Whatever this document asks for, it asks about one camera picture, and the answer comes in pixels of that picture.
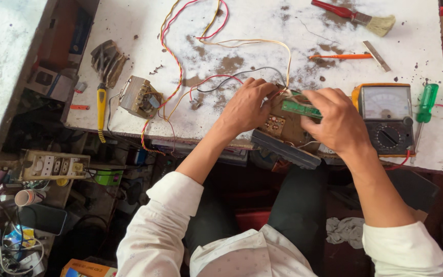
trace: yellow screwdriver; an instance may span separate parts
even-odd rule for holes
[[[105,101],[107,98],[107,92],[105,91],[105,85],[103,83],[103,46],[100,50],[100,71],[98,73],[100,78],[100,85],[97,88],[97,124],[98,124],[98,137],[102,143],[105,143],[103,137],[103,120],[105,116]]]

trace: brush bristles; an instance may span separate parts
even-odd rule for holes
[[[372,20],[370,20],[366,28],[374,34],[383,37],[389,33],[394,23],[396,23],[396,17],[394,15],[388,17],[372,17]]]

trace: green screwdriver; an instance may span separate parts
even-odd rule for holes
[[[418,145],[420,144],[421,132],[423,131],[423,125],[430,122],[432,119],[432,108],[435,105],[435,99],[437,98],[437,92],[439,91],[439,85],[428,84],[425,86],[423,91],[423,96],[420,103],[420,111],[416,117],[416,121],[420,123],[420,128],[418,129],[418,135],[416,136],[415,143],[415,154],[417,153]]]

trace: green circuit board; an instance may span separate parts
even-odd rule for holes
[[[299,95],[297,91],[291,91],[293,95]],[[301,115],[306,115],[309,117],[314,117],[318,119],[322,119],[323,115],[321,115],[320,111],[314,106],[302,106],[298,103],[295,103],[291,100],[284,100],[283,105],[281,106],[282,110],[286,110],[289,112],[298,113]]]

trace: white shirt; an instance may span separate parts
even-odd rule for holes
[[[180,276],[181,239],[196,215],[203,186],[177,172],[147,191],[117,249],[118,277]],[[394,228],[363,226],[363,245],[376,276],[443,276],[443,252],[421,222]],[[300,251],[269,225],[199,246],[191,277],[316,275]]]

